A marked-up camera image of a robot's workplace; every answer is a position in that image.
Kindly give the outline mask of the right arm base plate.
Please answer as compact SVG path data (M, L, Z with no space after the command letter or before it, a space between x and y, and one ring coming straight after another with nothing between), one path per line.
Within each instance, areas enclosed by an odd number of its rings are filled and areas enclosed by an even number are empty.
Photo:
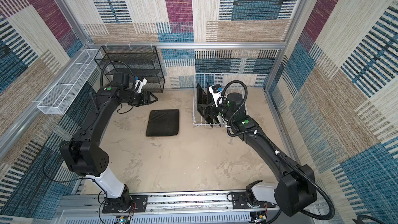
M260 209L275 208L276 204L266 201L258 201L253 194L247 191L232 191L227 194L227 200L230 201L234 209Z

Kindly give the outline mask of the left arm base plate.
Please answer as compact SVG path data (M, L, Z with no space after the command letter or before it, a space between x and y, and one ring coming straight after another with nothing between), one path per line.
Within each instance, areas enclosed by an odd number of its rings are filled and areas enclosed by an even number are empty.
M148 195L130 195L129 199L105 198L103 214L143 213L146 211Z

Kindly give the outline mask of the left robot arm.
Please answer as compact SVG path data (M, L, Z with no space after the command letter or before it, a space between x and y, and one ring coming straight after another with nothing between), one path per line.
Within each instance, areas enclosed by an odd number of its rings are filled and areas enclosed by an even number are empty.
M62 142L60 153L67 168L78 176L92 181L103 193L105 205L116 212L126 212L132 205L128 186L111 171L109 155L100 148L100 142L114 111L121 104L131 107L150 105L158 98L143 90L145 79L130 82L127 73L116 73L91 98L94 110L70 141Z

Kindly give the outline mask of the floral square plate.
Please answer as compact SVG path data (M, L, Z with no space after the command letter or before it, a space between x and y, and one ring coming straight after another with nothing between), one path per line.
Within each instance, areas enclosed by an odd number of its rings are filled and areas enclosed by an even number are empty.
M208 104L207 94L206 94L205 90L203 90L203 88L201 87L201 85L199 83L197 83L197 104L198 103L199 104ZM199 114L199 116L201 118L202 123L208 123L208 121L206 120L206 117L202 117L200 114Z

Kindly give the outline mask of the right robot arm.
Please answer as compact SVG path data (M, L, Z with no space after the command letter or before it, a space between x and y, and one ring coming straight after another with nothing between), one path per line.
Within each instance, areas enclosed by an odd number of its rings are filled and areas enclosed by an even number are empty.
M249 145L268 165L278 183L266 202L274 202L287 216L300 212L318 220L331 220L335 207L327 193L315 182L315 173L308 165L300 165L281 151L246 112L247 95L232 92L216 95L197 90L197 111L209 124L226 124L227 134ZM306 211L321 195L329 208L324 215Z

